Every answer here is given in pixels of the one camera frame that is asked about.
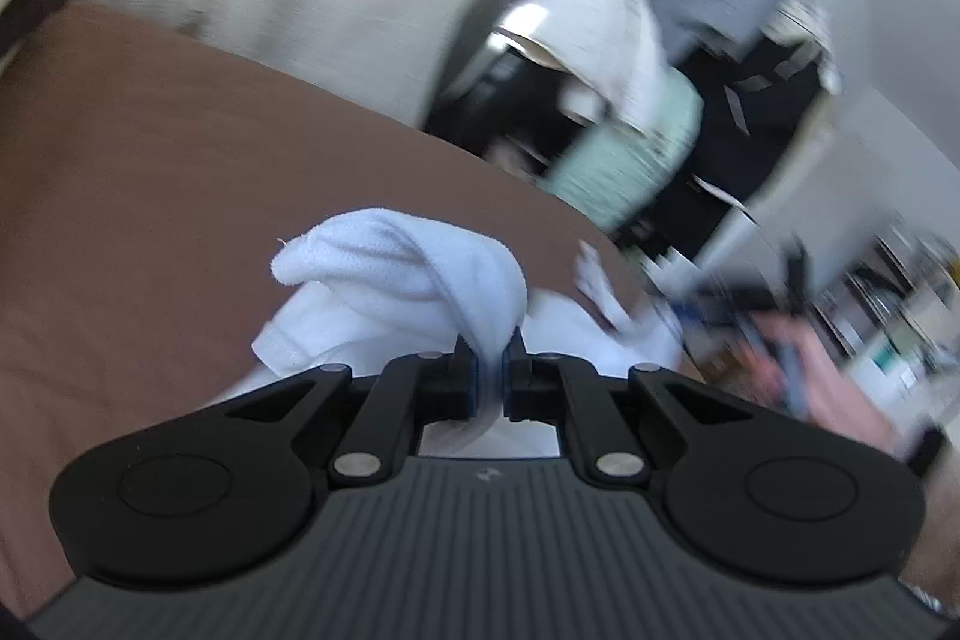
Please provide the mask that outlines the person right hand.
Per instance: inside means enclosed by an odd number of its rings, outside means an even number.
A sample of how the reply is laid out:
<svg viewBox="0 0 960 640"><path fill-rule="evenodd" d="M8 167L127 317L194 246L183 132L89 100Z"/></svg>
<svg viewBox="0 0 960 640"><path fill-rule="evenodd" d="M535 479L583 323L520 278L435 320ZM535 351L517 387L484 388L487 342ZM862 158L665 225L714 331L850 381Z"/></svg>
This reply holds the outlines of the person right hand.
<svg viewBox="0 0 960 640"><path fill-rule="evenodd" d="M807 321L786 314L757 314L754 322L765 341L794 347L799 354L805 375L805 419L880 452L895 453L895 427L854 381L839 372ZM781 365L748 342L739 344L737 357L747 372L748 396L763 406L778 404L784 392Z"/></svg>

